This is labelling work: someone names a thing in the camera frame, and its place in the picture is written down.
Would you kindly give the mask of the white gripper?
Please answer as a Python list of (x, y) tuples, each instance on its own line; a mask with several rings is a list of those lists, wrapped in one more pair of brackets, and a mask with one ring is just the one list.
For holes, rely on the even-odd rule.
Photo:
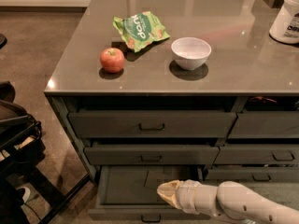
[(173, 180), (161, 184), (157, 194), (172, 207), (181, 209), (184, 213), (199, 215), (195, 208), (195, 192), (201, 185), (198, 181)]

